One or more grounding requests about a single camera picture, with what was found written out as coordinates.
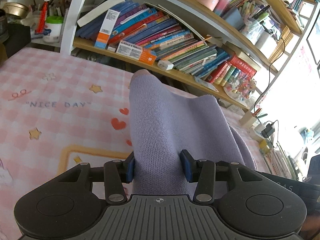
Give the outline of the purple and pink knit sweater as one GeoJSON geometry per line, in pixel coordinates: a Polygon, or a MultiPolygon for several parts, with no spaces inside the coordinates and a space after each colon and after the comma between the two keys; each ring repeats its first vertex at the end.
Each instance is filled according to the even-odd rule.
{"type": "Polygon", "coordinates": [[[192,196],[195,184],[183,174],[182,150],[194,159],[235,161],[255,170],[247,145],[213,96],[177,95],[142,69],[131,78],[129,101],[135,194],[192,196]]]}

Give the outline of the stack of books at right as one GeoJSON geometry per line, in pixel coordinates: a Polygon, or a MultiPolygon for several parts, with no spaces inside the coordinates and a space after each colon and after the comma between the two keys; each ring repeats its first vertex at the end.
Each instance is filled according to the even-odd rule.
{"type": "Polygon", "coordinates": [[[298,180],[298,177],[293,171],[292,165],[288,161],[287,157],[279,150],[275,150],[273,148],[264,154],[263,158],[270,174],[287,179],[298,180]]]}

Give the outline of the small yellow glass jar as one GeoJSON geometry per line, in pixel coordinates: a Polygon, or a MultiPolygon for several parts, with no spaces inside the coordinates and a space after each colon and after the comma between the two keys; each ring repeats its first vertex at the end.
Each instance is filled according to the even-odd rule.
{"type": "Polygon", "coordinates": [[[261,154],[266,155],[271,151],[271,148],[267,140],[259,142],[259,151],[261,154]]]}

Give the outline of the white power strip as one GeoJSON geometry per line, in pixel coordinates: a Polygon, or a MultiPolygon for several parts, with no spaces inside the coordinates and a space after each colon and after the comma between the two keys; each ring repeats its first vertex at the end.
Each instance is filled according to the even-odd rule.
{"type": "Polygon", "coordinates": [[[265,137],[262,135],[262,131],[266,128],[264,124],[258,124],[257,126],[252,126],[249,130],[248,133],[250,137],[257,141],[261,142],[265,140],[265,137]]]}

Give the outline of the black power adapter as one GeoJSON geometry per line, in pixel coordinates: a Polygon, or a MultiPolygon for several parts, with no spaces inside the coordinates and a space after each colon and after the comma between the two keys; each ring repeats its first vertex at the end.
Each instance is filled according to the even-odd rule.
{"type": "Polygon", "coordinates": [[[266,128],[261,131],[261,135],[264,138],[269,138],[275,132],[274,126],[272,123],[267,124],[266,128]]]}

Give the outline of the pink checkered cartoon table mat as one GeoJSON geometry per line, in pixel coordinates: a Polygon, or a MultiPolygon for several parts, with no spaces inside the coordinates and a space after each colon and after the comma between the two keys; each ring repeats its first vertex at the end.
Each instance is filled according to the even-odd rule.
{"type": "MultiPolygon", "coordinates": [[[[133,152],[130,82],[134,74],[36,48],[1,64],[1,239],[19,239],[17,201],[82,163],[103,167],[133,152]]],[[[268,168],[240,116],[220,107],[256,165],[268,168]]]]}

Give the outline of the red thick dictionary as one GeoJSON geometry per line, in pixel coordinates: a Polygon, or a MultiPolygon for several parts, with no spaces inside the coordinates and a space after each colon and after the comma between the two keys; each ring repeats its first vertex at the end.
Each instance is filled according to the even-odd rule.
{"type": "Polygon", "coordinates": [[[231,66],[239,69],[245,74],[248,74],[249,77],[253,77],[257,72],[251,65],[234,54],[230,59],[218,65],[217,68],[209,74],[206,81],[208,83],[214,83],[218,78],[223,78],[228,71],[227,68],[231,66]]]}

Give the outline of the small white charger block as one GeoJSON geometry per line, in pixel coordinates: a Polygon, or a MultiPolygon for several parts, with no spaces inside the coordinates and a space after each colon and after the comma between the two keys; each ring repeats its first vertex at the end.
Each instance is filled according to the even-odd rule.
{"type": "Polygon", "coordinates": [[[163,71],[168,71],[173,69],[174,64],[168,60],[159,60],[157,66],[163,71]]]}

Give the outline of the white orange medicine box flat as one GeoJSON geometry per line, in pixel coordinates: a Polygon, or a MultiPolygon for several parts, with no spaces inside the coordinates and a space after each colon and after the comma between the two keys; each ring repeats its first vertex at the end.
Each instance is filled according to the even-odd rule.
{"type": "Polygon", "coordinates": [[[126,41],[119,42],[116,53],[148,65],[152,65],[157,58],[154,51],[126,41]]]}

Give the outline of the white orange medicine box upright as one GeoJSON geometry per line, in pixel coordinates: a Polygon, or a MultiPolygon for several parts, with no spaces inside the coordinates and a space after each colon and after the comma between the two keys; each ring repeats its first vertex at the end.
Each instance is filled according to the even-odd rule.
{"type": "Polygon", "coordinates": [[[97,39],[94,46],[96,48],[105,49],[108,43],[108,40],[112,34],[115,23],[120,15],[119,11],[109,9],[104,17],[103,23],[100,27],[97,39]]]}

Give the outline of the wooden white bookshelf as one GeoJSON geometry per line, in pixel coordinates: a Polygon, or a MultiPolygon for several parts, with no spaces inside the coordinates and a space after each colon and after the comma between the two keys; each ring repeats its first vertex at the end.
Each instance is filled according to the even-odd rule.
{"type": "Polygon", "coordinates": [[[74,49],[83,49],[118,59],[238,106],[239,103],[228,96],[222,86],[209,89],[196,82],[197,77],[207,78],[213,72],[209,64],[214,59],[213,56],[199,57],[198,53],[213,47],[230,58],[235,54],[256,71],[266,68],[278,77],[280,70],[274,66],[276,57],[284,52],[293,35],[302,38],[305,33],[281,0],[265,1],[283,23],[281,40],[271,56],[265,56],[235,27],[195,0],[71,0],[60,51],[69,55],[74,49]],[[94,44],[109,9],[119,11],[120,15],[106,48],[96,48],[94,44]],[[156,61],[148,65],[117,54],[120,41],[154,51],[156,61]],[[157,66],[159,60],[170,61],[174,64],[173,69],[161,70],[157,66]]]}

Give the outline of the white jar green lid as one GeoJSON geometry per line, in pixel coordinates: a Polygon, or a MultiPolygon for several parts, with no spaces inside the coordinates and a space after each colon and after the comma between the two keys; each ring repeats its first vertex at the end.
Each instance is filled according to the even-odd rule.
{"type": "Polygon", "coordinates": [[[43,41],[57,43],[60,41],[61,28],[64,21],[62,16],[48,16],[44,25],[43,41]]]}

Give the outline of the red white figurine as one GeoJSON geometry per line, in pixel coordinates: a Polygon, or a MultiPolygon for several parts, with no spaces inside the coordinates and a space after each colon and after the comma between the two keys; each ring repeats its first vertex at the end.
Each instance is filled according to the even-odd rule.
{"type": "Polygon", "coordinates": [[[49,10],[51,3],[52,3],[52,0],[44,0],[44,3],[42,5],[42,9],[41,9],[41,13],[40,13],[39,23],[38,23],[38,26],[35,30],[35,34],[42,34],[43,33],[44,26],[46,23],[46,18],[48,15],[48,10],[49,10]]]}

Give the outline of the gold metal bowl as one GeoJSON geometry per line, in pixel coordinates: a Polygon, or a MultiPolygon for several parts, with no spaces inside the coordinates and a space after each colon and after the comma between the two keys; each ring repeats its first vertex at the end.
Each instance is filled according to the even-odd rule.
{"type": "Polygon", "coordinates": [[[7,2],[3,5],[2,8],[7,14],[16,16],[20,19],[24,19],[27,17],[29,8],[20,3],[7,2]]]}

